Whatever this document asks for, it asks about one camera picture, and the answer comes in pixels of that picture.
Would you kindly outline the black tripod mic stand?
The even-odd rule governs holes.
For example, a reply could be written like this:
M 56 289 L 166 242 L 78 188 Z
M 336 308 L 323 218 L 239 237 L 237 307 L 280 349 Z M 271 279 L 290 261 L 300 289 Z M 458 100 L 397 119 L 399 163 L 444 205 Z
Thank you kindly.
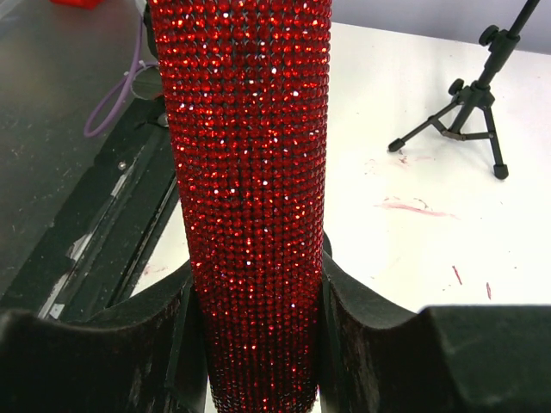
M 502 29 L 496 25 L 488 26 L 479 37 L 479 44 L 486 47 L 489 52 L 480 76 L 469 85 L 466 85 L 463 79 L 457 78 L 448 89 L 451 96 L 450 103 L 403 137 L 392 141 L 387 146 L 387 150 L 391 153 L 401 151 L 410 139 L 432 126 L 441 136 L 455 141 L 487 140 L 494 160 L 493 174 L 499 180 L 506 179 L 509 176 L 509 170 L 503 160 L 494 122 L 492 105 L 495 97 L 491 91 L 491 82 L 516 50 L 521 40 L 520 33 L 539 3 L 539 0 L 526 1 L 508 29 Z M 481 133 L 465 133 L 462 128 L 475 109 L 482 112 L 486 130 Z

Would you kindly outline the red glitter microphone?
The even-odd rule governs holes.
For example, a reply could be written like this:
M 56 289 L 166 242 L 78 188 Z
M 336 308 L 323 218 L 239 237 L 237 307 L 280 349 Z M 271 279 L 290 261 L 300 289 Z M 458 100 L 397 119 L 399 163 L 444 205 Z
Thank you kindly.
M 331 3 L 149 10 L 214 405 L 307 412 L 318 388 Z

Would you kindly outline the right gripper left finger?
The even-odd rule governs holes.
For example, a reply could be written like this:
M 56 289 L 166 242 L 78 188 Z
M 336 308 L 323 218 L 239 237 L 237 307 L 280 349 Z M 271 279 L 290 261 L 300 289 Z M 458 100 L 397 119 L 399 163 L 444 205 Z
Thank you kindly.
M 84 323 L 1 311 L 3 412 L 203 412 L 206 395 L 189 263 Z

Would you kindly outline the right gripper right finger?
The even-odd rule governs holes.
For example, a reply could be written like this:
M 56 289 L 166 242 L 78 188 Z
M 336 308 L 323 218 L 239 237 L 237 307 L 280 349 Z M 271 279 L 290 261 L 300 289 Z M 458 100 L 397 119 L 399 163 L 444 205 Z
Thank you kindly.
M 324 412 L 547 412 L 550 310 L 394 304 L 346 274 L 324 242 Z

